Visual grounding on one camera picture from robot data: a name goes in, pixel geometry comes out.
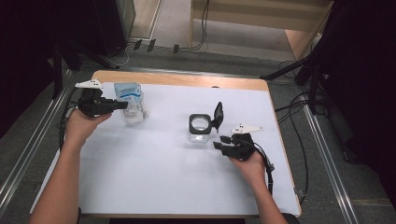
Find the wire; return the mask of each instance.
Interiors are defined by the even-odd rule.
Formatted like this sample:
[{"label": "wire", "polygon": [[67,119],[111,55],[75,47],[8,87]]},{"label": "wire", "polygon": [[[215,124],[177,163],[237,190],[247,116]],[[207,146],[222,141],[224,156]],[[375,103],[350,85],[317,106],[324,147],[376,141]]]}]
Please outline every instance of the wire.
[{"label": "wire", "polygon": [[113,53],[112,55],[110,55],[110,56],[107,56],[107,58],[113,58],[113,57],[115,57],[116,55],[118,55],[120,52],[122,51],[122,49],[117,49],[117,51],[115,52],[115,53]]},{"label": "wire", "polygon": [[[302,96],[302,95],[307,94],[307,93],[308,93],[308,92],[305,91],[305,92],[302,92],[302,93],[298,94],[297,96],[294,97],[293,101],[294,101],[296,98],[298,98],[299,96]],[[278,109],[275,109],[275,112],[279,112],[279,111],[281,111],[281,110],[288,109],[288,108],[289,108],[291,105],[293,105],[293,104],[290,104],[290,105],[283,106],[283,107],[280,107],[280,108],[278,108]]]},{"label": "wire", "polygon": [[128,46],[124,49],[124,52],[125,52],[126,57],[127,57],[125,63],[114,63],[114,62],[111,61],[109,58],[106,57],[106,59],[107,59],[109,62],[111,62],[112,64],[116,65],[116,66],[123,66],[123,65],[127,64],[127,63],[129,62],[129,54],[128,54],[127,49],[128,49],[129,47],[131,47],[131,46],[134,46],[134,43],[133,43],[132,45],[128,45]]},{"label": "wire", "polygon": [[[295,61],[283,61],[283,62],[279,63],[279,64],[277,65],[277,71],[280,70],[280,65],[281,65],[282,63],[294,63],[294,62],[295,62]],[[282,76],[285,77],[285,78],[290,78],[290,79],[293,78],[293,77],[288,77],[288,76],[286,76],[286,74],[283,74]]]},{"label": "wire", "polygon": [[206,42],[206,24],[207,24],[207,14],[209,12],[209,0],[206,1],[205,7],[204,7],[204,12],[202,14],[202,18],[201,18],[201,28],[202,28],[202,38],[201,38],[201,42],[192,47],[192,48],[181,48],[181,49],[187,49],[188,51],[196,51],[198,49],[200,49],[202,47],[202,45]]},{"label": "wire", "polygon": [[64,112],[62,113],[62,116],[61,116],[61,125],[60,125],[60,131],[59,131],[59,150],[62,150],[62,147],[64,146],[64,134],[66,131],[66,117],[65,117],[66,113],[70,108],[76,106],[76,105],[69,106],[70,100],[76,90],[77,90],[77,88],[75,87],[75,88],[73,88],[73,90],[70,91],[70,93],[67,97],[67,100],[66,100],[66,105],[64,106]]},{"label": "wire", "polygon": [[[296,97],[294,97],[294,99],[291,101],[291,105],[293,104],[293,102],[300,97],[301,94],[297,95]],[[305,188],[304,188],[304,196],[300,199],[300,204],[303,204],[305,197],[306,197],[306,193],[308,192],[308,185],[309,185],[309,171],[308,171],[308,161],[306,159],[306,153],[305,153],[305,148],[304,148],[304,144],[303,144],[303,140],[301,139],[301,136],[296,128],[296,125],[291,117],[291,107],[289,107],[289,118],[290,118],[290,122],[291,125],[293,126],[294,131],[297,134],[298,140],[300,142],[300,146],[301,146],[301,150],[303,152],[303,157],[304,157],[304,168],[305,168]]]},{"label": "wire", "polygon": [[298,110],[296,110],[296,111],[294,111],[293,113],[286,113],[286,115],[284,115],[282,118],[280,118],[279,120],[278,120],[278,124],[281,124],[283,121],[285,121],[289,116],[291,116],[291,115],[294,115],[294,114],[297,114],[298,112],[300,112],[300,110],[302,109],[302,108],[304,108],[304,106],[306,105],[306,103],[304,103],[304,102],[301,102],[301,103],[299,103],[299,104],[297,104],[297,105],[294,105],[294,106],[292,106],[291,108],[295,108],[295,107],[299,107],[298,108]]},{"label": "wire", "polygon": [[[174,50],[174,48],[170,47],[163,47],[163,46],[154,46],[155,49],[170,49]],[[180,51],[186,51],[186,52],[193,52],[193,53],[205,53],[209,49],[209,46],[206,44],[206,49],[202,51],[197,51],[197,50],[190,50],[189,48],[179,48]]]},{"label": "wire", "polygon": [[265,173],[267,173],[268,176],[268,191],[273,194],[273,185],[274,185],[274,179],[272,177],[272,172],[274,171],[274,165],[270,162],[270,160],[268,159],[267,155],[264,152],[264,149],[262,149],[262,147],[253,142],[253,145],[251,143],[249,143],[248,141],[242,140],[242,139],[234,139],[238,142],[242,142],[245,144],[248,144],[250,147],[253,147],[257,152],[259,152],[260,156],[262,157],[262,162],[264,163],[265,166]]}]

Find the white table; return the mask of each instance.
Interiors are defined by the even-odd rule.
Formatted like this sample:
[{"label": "white table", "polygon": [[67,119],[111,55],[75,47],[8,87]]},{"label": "white table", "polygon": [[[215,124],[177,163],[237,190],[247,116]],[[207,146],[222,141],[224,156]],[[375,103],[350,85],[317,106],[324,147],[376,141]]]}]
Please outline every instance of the white table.
[{"label": "white table", "polygon": [[[148,117],[129,127],[121,112],[116,111],[87,140],[81,151],[79,184],[83,215],[257,217],[250,188],[228,158],[212,145],[221,135],[231,136],[231,128],[241,122],[264,128],[251,135],[275,165],[276,204],[284,213],[301,214],[271,97],[263,80],[104,71],[94,76],[103,82],[111,74],[116,81],[142,83]],[[201,87],[189,86],[194,83]],[[212,83],[225,88],[202,87]],[[261,90],[226,88],[232,85],[249,89],[257,86]],[[116,98],[113,83],[105,83],[103,92],[106,98]],[[190,114],[208,114],[213,118],[219,101],[224,110],[219,134],[213,130],[208,143],[191,143]]]}]

